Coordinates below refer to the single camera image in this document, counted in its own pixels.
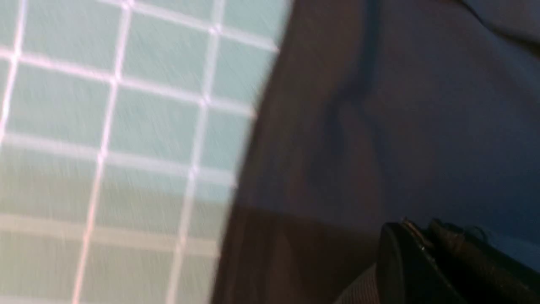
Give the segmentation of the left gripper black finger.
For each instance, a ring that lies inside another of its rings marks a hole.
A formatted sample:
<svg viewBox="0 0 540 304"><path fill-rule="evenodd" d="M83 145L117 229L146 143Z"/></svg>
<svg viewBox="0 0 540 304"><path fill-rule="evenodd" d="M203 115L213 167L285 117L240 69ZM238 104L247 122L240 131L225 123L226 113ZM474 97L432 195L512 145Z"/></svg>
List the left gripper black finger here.
<svg viewBox="0 0 540 304"><path fill-rule="evenodd" d="M376 282L382 304L538 304L539 273L451 223L385 223Z"/></svg>

